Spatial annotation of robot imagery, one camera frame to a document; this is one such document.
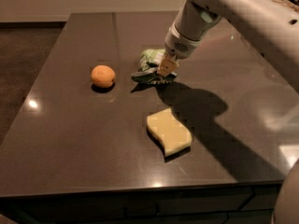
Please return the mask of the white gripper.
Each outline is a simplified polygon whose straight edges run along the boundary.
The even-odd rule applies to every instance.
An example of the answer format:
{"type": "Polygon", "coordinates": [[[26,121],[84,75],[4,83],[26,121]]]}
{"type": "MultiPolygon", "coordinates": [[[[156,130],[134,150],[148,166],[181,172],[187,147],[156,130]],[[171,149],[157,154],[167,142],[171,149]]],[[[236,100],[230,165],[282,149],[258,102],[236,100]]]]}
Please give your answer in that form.
{"type": "Polygon", "coordinates": [[[199,41],[190,40],[181,35],[172,25],[164,40],[165,52],[157,52],[154,61],[158,66],[157,74],[167,77],[178,68],[178,59],[189,58],[199,46],[199,41]]]}

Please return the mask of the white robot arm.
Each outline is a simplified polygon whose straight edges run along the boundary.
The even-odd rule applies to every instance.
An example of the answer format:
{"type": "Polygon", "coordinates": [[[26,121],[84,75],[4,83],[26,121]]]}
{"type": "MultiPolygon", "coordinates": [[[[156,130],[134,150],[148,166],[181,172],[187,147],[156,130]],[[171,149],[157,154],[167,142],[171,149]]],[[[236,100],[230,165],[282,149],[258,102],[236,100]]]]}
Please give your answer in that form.
{"type": "Polygon", "coordinates": [[[186,0],[166,35],[157,74],[166,77],[192,55],[207,31],[226,19],[299,89],[298,13],[271,0],[186,0]]]}

